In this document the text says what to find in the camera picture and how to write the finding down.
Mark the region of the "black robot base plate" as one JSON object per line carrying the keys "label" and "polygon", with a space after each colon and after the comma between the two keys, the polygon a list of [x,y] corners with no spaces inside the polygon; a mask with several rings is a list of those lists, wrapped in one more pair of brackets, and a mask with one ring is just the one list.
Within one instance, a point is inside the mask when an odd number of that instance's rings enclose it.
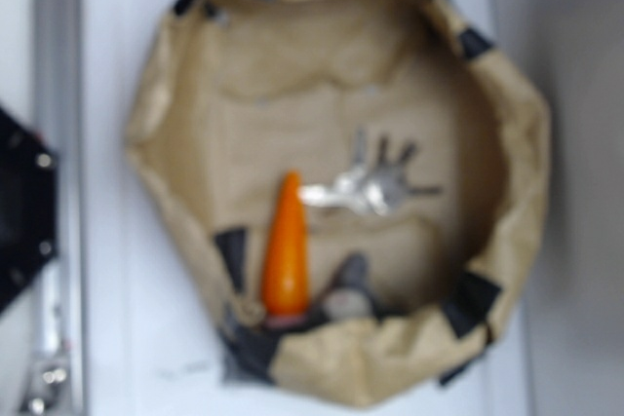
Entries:
{"label": "black robot base plate", "polygon": [[57,155],[1,110],[1,309],[57,256]]}

